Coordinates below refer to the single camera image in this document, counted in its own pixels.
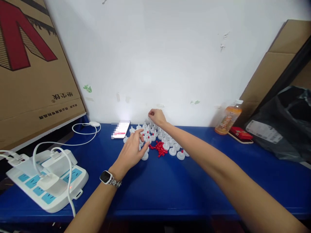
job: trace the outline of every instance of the smartphone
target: smartphone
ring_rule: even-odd
[[[235,134],[232,134],[231,132],[228,132],[228,134],[233,137],[235,140],[237,140],[239,143],[242,143],[242,144],[253,144],[253,140],[250,140],[250,139],[240,139],[237,137],[237,135]]]
[[[130,127],[130,121],[120,121],[116,123],[117,127],[111,135],[111,139],[123,139],[127,133],[127,130]]]

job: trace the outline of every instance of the metal watch strap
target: metal watch strap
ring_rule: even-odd
[[[122,184],[122,181],[117,181],[116,179],[114,179],[114,177],[112,177],[108,184],[119,188]]]

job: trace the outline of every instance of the white cable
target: white cable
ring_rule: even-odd
[[[90,125],[90,124],[88,124],[88,123],[78,123],[78,124],[75,124],[75,125],[73,125],[73,126],[71,127],[72,131],[75,132],[75,133],[77,133],[77,134],[83,134],[83,135],[97,134],[97,133],[100,131],[100,129],[99,129],[99,131],[97,131],[97,129],[96,129],[96,132],[94,132],[94,133],[88,133],[88,134],[79,133],[79,132],[77,132],[77,131],[74,130],[74,126],[80,125],[80,124],[82,124],[83,126]]]
[[[71,183],[71,177],[72,177],[72,163],[71,163],[71,160],[70,160],[69,156],[66,154],[66,152],[62,148],[54,147],[51,151],[54,151],[56,149],[60,150],[66,156],[66,158],[68,159],[68,162],[69,162],[69,180],[68,180],[68,186],[67,186],[67,197],[68,197],[68,201],[70,203],[71,209],[72,209],[72,214],[75,217],[75,206],[74,206],[74,203],[72,202],[71,197],[70,197],[70,183]]]
[[[88,142],[85,142],[85,143],[81,143],[81,144],[76,144],[76,145],[69,145],[69,144],[64,144],[64,143],[59,143],[59,142],[41,142],[41,143],[39,143],[36,147],[35,147],[35,149],[33,150],[33,154],[32,154],[32,163],[33,163],[33,167],[34,167],[34,169],[36,170],[36,172],[38,173],[38,175],[39,175],[39,177],[42,177],[43,175],[40,173],[40,171],[39,171],[39,169],[38,169],[38,167],[37,167],[37,164],[36,164],[36,154],[37,154],[37,149],[38,149],[38,147],[40,146],[40,145],[42,145],[42,144],[45,144],[45,143],[53,143],[53,144],[58,144],[58,145],[63,145],[63,146],[81,146],[81,145],[84,145],[84,144],[87,144],[87,143],[89,143],[90,141],[92,141],[94,138],[95,138],[95,136],[96,136],[96,134],[101,130],[101,125],[99,125],[99,130],[97,131],[97,128],[95,127],[95,126],[93,126],[94,128],[95,128],[95,130],[96,130],[96,132],[94,133],[94,136],[92,137],[92,139],[91,140],[89,140]]]
[[[16,153],[16,152],[14,152],[14,151],[10,151],[10,150],[0,150],[0,152],[5,152],[5,153],[9,153],[12,157],[14,157],[14,158],[16,158],[16,159],[19,159],[20,158],[20,156]]]
[[[0,157],[4,157],[6,158],[7,160],[9,159],[9,157],[7,155],[3,155],[3,154],[0,154]]]

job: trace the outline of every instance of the blue table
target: blue table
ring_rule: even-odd
[[[299,163],[278,160],[256,144],[243,145],[208,127],[180,127],[203,139],[235,161],[255,182],[299,219],[311,216],[311,170]],[[114,126],[102,124],[90,143],[70,149],[78,165],[87,170],[84,193],[73,200],[78,211],[99,184],[99,176],[116,160],[123,140],[111,139]],[[84,133],[93,132],[84,127]],[[68,144],[79,144],[92,135],[76,134]],[[216,183],[190,158],[180,161],[169,154],[158,158],[150,150],[123,180],[111,204],[108,217],[114,219],[181,220],[222,216],[239,219]],[[16,185],[0,196],[0,222],[69,222],[70,206],[49,214],[40,209]]]

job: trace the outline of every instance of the black plastic bag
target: black plastic bag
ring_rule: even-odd
[[[254,141],[279,159],[311,161],[311,91],[290,86],[245,125]]]

